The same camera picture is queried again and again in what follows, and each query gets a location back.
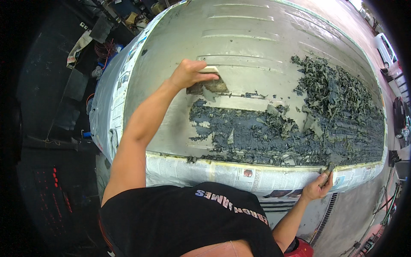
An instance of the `concrete floor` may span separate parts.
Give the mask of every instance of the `concrete floor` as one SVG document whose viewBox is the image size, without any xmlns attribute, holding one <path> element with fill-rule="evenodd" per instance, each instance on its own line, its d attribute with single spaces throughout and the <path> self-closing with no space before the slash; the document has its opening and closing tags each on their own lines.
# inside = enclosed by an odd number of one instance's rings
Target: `concrete floor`
<svg viewBox="0 0 411 257">
<path fill-rule="evenodd" d="M 382 88 L 387 111 L 388 149 L 398 150 L 400 144 L 393 132 L 393 100 L 395 95 L 379 69 L 383 62 L 378 51 L 371 47 L 374 37 L 368 23 L 346 0 L 291 0 L 304 8 L 328 19 L 341 28 L 366 52 Z M 333 213 L 314 247 L 314 256 L 342 257 L 355 241 L 359 241 L 373 219 L 373 211 L 379 204 L 382 187 L 387 183 L 390 168 L 388 161 L 382 172 L 373 180 L 346 193 L 340 193 Z"/>
</svg>

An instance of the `man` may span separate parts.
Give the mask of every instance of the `man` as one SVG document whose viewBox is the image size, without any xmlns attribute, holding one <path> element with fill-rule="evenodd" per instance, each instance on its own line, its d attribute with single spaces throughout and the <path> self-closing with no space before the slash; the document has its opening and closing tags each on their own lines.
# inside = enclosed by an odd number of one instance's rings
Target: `man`
<svg viewBox="0 0 411 257">
<path fill-rule="evenodd" d="M 205 182 L 192 188 L 145 187 L 145 149 L 174 96 L 199 81 L 204 61 L 184 59 L 169 79 L 130 117 L 111 167 L 100 210 L 103 235 L 115 255 L 249 257 L 283 256 L 304 210 L 332 187 L 332 174 L 304 188 L 291 211 L 271 231 L 255 195 Z"/>
</svg>

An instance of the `right hand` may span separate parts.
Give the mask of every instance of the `right hand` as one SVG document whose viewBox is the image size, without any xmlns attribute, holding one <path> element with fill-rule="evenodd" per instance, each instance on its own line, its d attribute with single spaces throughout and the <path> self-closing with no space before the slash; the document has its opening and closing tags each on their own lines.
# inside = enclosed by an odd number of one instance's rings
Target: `right hand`
<svg viewBox="0 0 411 257">
<path fill-rule="evenodd" d="M 207 66 L 205 61 L 192 61 L 183 59 L 179 66 L 174 70 L 169 81 L 177 87 L 178 90 L 183 88 L 189 88 L 197 82 L 219 79 L 216 74 L 198 73 L 199 70 L 204 69 Z"/>
<path fill-rule="evenodd" d="M 318 176 L 316 180 L 305 186 L 305 188 L 302 190 L 301 198 L 308 201 L 312 201 L 326 196 L 326 194 L 332 187 L 332 172 L 330 173 L 330 176 L 328 177 L 328 181 L 326 182 L 326 184 L 322 188 L 319 187 L 319 185 L 324 181 L 326 176 L 327 175 L 325 173 L 322 173 Z"/>
</svg>

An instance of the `window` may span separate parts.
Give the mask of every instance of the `window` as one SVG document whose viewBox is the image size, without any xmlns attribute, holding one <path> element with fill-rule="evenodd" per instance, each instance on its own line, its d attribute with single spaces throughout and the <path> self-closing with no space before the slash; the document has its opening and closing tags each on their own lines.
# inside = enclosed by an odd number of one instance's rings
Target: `window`
<svg viewBox="0 0 411 257">
<path fill-rule="evenodd" d="M 393 58 L 393 51 L 391 51 L 391 48 L 388 45 L 388 42 L 385 40 L 385 38 L 382 37 L 381 39 L 383 40 L 384 46 L 386 47 L 387 52 L 390 55 L 390 58 L 392 59 Z"/>
</svg>

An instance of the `scraper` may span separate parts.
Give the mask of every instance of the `scraper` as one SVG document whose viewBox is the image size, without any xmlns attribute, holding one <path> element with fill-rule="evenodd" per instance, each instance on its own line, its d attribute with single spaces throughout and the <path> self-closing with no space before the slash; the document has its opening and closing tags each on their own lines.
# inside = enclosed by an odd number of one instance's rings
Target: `scraper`
<svg viewBox="0 0 411 257">
<path fill-rule="evenodd" d="M 193 86 L 187 88 L 186 93 L 192 95 L 203 94 L 203 86 L 212 93 L 228 93 L 229 90 L 218 73 L 218 69 L 215 66 L 207 66 L 204 69 L 199 70 L 200 73 L 213 73 L 216 74 L 219 79 L 200 81 L 195 83 Z"/>
</svg>

